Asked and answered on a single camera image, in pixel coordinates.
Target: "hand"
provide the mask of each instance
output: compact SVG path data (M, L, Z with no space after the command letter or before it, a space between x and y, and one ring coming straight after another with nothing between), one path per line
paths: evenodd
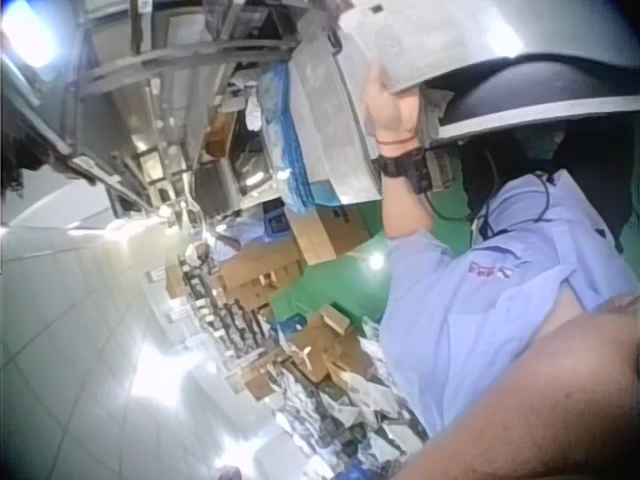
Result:
M395 157L420 146L416 138L420 115L420 93L412 88L397 95L389 93L384 81L384 69L374 65L369 73L365 90L365 105L376 129L376 139L380 142L398 142L394 145L380 145L380 153Z

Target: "wrist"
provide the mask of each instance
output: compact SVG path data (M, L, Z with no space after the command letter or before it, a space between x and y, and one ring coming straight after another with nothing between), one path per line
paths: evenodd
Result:
M406 141L392 144L380 144L378 143L378 150L380 151L380 155L385 158L396 158L400 155L410 152L411 150L415 150L419 148L420 141L417 138L407 139Z

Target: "light blue shirt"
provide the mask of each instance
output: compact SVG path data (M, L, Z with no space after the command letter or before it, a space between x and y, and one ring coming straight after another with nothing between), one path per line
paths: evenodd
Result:
M548 195L534 175L507 184L488 211L493 230L509 232L462 257L426 231L390 241L382 347L430 436L451 425L526 350L563 283L589 312L639 291L571 176L560 171L554 179ZM548 211L536 223L547 198Z
M250 209L244 212L242 217L229 221L227 229L222 232L222 235L237 240L241 247L253 241L263 240L265 227L262 207ZM211 245L210 256L216 263L225 262L238 253L225 243L216 240L215 237L209 240L209 245Z

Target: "green floor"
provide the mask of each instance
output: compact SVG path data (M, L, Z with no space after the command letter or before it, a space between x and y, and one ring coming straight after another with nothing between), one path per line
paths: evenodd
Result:
M640 212L640 142L636 156L634 201ZM436 207L445 215L461 217L466 214L466 195L456 172L456 184L446 192L435 195ZM388 291L387 269L373 272L368 257L386 252L387 243L382 234L380 202L360 206L372 239L352 254L333 262L308 267L302 278L292 287L280 291L271 300L275 318L282 321L295 313L307 315L323 305L334 304L359 324L363 317L376 318L384 313ZM446 223L436 219L434 235L460 255L469 248L470 232L467 224ZM640 278L640 223L634 215L623 234L625 258Z

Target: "red bracelet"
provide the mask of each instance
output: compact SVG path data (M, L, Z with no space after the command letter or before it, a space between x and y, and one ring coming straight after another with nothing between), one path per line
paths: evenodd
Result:
M376 142L378 142L378 145L400 145L402 143L413 142L414 140L417 140L415 135L413 137L405 138L403 140L393 140L391 142L383 142L382 140L378 139L378 137L376 137Z

